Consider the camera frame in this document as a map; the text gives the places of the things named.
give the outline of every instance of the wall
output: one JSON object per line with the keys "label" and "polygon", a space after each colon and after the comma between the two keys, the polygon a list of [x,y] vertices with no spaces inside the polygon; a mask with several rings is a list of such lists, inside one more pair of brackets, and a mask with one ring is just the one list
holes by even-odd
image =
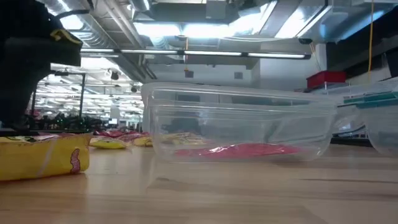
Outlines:
{"label": "wall", "polygon": [[[371,71],[370,83],[376,83],[381,80],[385,80],[391,77],[390,69],[388,65],[383,66],[380,69]],[[346,83],[350,85],[363,85],[369,83],[369,75],[365,72],[362,75],[358,75],[356,77],[350,78],[346,80]]]}
{"label": "wall", "polygon": [[260,59],[252,70],[252,86],[284,91],[306,88],[308,77],[326,69],[325,44],[316,45],[315,51],[309,60]]}
{"label": "wall", "polygon": [[[244,65],[188,65],[188,69],[194,71],[193,78],[185,78],[184,64],[150,64],[149,68],[155,73],[158,80],[148,82],[179,82],[179,83],[203,83],[207,85],[224,86],[251,86],[251,71]],[[243,72],[242,80],[234,79],[234,72]]]}

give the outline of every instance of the clear plastic container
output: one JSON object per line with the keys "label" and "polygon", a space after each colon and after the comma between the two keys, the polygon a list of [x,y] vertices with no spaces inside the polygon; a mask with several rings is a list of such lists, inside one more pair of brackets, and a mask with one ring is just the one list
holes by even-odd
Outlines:
{"label": "clear plastic container", "polygon": [[148,83],[141,88],[145,105],[143,130],[150,132],[149,105],[152,100],[215,103],[255,106],[326,106],[335,110],[336,98],[317,96],[308,93],[238,88],[229,86],[192,85],[183,83]]}
{"label": "clear plastic container", "polygon": [[329,146],[335,105],[151,100],[152,143],[172,162],[309,161]]}
{"label": "clear plastic container", "polygon": [[341,104],[337,109],[336,123],[333,125],[333,134],[355,134],[365,129],[365,122],[361,117],[356,104],[363,103],[365,97],[387,95],[392,93],[398,86],[398,80],[388,80],[370,85],[346,86],[320,90],[315,94],[339,97]]}
{"label": "clear plastic container", "polygon": [[387,100],[366,98],[365,101],[357,107],[372,146],[381,154],[398,156],[398,98],[389,95]]}

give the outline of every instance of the ceiling light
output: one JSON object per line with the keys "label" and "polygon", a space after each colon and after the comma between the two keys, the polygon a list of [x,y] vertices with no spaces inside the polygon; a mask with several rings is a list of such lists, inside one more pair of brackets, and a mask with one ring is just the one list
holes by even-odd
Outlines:
{"label": "ceiling light", "polygon": [[210,52],[200,50],[186,50],[187,55],[217,55],[217,56],[241,56],[241,52]]}
{"label": "ceiling light", "polygon": [[113,49],[81,49],[82,53],[113,53]]}
{"label": "ceiling light", "polygon": [[63,28],[66,30],[79,30],[83,28],[84,23],[76,15],[70,15],[60,19]]}
{"label": "ceiling light", "polygon": [[81,66],[82,68],[102,68],[102,69],[109,69],[115,68],[119,70],[119,65],[109,61],[106,58],[81,58]]}
{"label": "ceiling light", "polygon": [[226,24],[188,24],[182,34],[193,38],[222,38],[233,35]]}
{"label": "ceiling light", "polygon": [[314,18],[324,6],[313,6],[312,0],[303,0],[286,20],[275,38],[293,38]]}
{"label": "ceiling light", "polygon": [[313,27],[328,11],[332,9],[332,6],[326,7],[324,10],[322,10],[321,13],[319,13],[308,25],[304,27],[298,34],[297,37],[303,36],[311,27]]}
{"label": "ceiling light", "polygon": [[[68,5],[64,1],[58,0],[58,3],[62,5],[64,10],[71,11],[71,9],[68,7]],[[57,15],[57,13],[55,13],[55,11],[53,11],[49,8],[47,8],[47,10],[49,13],[51,13],[55,16]],[[62,23],[63,28],[65,28],[67,30],[68,29],[78,30],[78,29],[83,28],[83,26],[84,26],[84,23],[82,23],[82,21],[76,15],[70,15],[67,17],[63,17],[60,19],[60,21]]]}
{"label": "ceiling light", "polygon": [[111,55],[111,54],[89,54],[89,55],[87,55],[87,54],[81,54],[81,56],[82,57],[113,57],[113,58],[116,58],[116,57],[119,57],[119,55]]}
{"label": "ceiling light", "polygon": [[120,87],[119,85],[112,84],[86,84],[85,86],[99,86],[99,87]]}
{"label": "ceiling light", "polygon": [[148,37],[165,37],[180,35],[180,28],[175,24],[134,23],[138,33]]}
{"label": "ceiling light", "polygon": [[248,53],[248,57],[303,59],[305,57],[305,55],[300,55],[300,54]]}
{"label": "ceiling light", "polygon": [[68,83],[46,83],[46,82],[39,82],[38,85],[55,85],[55,86],[70,86]]}
{"label": "ceiling light", "polygon": [[252,34],[258,34],[261,32],[262,28],[268,21],[268,18],[271,15],[271,13],[273,12],[277,3],[278,3],[278,1],[272,1],[269,4],[265,4],[260,7],[262,16],[261,16],[260,21],[253,27],[253,31],[251,32]]}
{"label": "ceiling light", "polygon": [[122,53],[176,55],[176,50],[121,50]]}

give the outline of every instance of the wooden table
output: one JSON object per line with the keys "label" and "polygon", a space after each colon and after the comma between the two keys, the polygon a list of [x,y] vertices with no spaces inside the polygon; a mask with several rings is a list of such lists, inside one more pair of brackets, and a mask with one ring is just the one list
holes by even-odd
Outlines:
{"label": "wooden table", "polygon": [[0,223],[397,224],[398,160],[354,146],[301,164],[93,150],[84,174],[1,183]]}

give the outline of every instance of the yellow bag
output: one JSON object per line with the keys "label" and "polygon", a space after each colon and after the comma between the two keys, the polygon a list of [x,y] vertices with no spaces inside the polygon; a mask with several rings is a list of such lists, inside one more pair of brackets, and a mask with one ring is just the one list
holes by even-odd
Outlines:
{"label": "yellow bag", "polygon": [[87,170],[92,134],[0,138],[0,180],[31,179]]}
{"label": "yellow bag", "polygon": [[100,149],[124,149],[127,143],[109,137],[96,137],[91,139],[90,146]]}
{"label": "yellow bag", "polygon": [[136,138],[133,144],[140,147],[152,147],[152,138],[150,136]]}

